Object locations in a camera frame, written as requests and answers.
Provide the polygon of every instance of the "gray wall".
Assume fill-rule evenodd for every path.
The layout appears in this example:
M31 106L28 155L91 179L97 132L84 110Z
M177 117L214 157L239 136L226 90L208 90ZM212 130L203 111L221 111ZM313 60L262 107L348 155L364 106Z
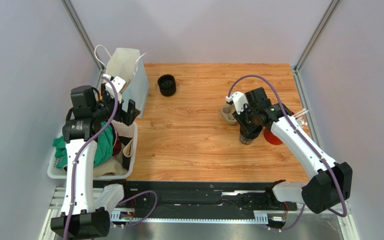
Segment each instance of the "gray wall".
M324 150L353 168L361 239L384 239L384 1L343 0L301 76Z
M98 70L59 0L0 0L0 239L36 240L71 88Z
M72 0L96 46L145 63L296 64L330 0ZM103 49L98 53L106 63Z

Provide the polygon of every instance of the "beige shoe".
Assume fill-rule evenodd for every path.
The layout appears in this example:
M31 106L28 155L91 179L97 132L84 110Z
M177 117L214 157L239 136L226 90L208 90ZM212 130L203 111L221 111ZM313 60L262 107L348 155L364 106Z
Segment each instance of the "beige shoe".
M229 103L226 103L222 108L221 108L221 116L223 119L226 121L228 124L236 124L237 120L234 118L234 113L235 113L235 105L231 105Z

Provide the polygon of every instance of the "paper bag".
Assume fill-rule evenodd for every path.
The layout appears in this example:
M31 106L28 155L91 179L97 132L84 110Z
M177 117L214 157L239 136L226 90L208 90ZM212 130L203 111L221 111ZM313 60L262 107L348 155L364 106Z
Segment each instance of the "paper bag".
M149 82L143 60L142 58L138 60L140 55L138 49L118 47L106 68L106 74L125 80L125 86L121 90L124 100L122 109L127 111L129 100L134 100L136 109L140 110L138 118L142 118L149 92Z

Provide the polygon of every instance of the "gray floor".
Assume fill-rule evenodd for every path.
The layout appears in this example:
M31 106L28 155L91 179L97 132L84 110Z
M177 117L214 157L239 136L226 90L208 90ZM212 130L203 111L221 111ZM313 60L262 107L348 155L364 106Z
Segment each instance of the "gray floor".
M297 215L289 214L286 226ZM268 231L255 224L142 223L132 228L112 228L102 240L343 240L333 214L305 214L290 231Z

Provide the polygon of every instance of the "green cloth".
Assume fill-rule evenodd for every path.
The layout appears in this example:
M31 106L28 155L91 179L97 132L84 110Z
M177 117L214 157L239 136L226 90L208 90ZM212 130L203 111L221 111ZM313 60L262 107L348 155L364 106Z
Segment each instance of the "green cloth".
M97 137L97 149L94 155L94 167L99 166L106 162L113 153L114 135L112 132L112 126L109 125L98 137ZM66 142L64 137L55 138L53 140L53 147L56 147L55 158L61 158L60 162L56 165L56 168L62 169L68 165L68 154L66 149Z

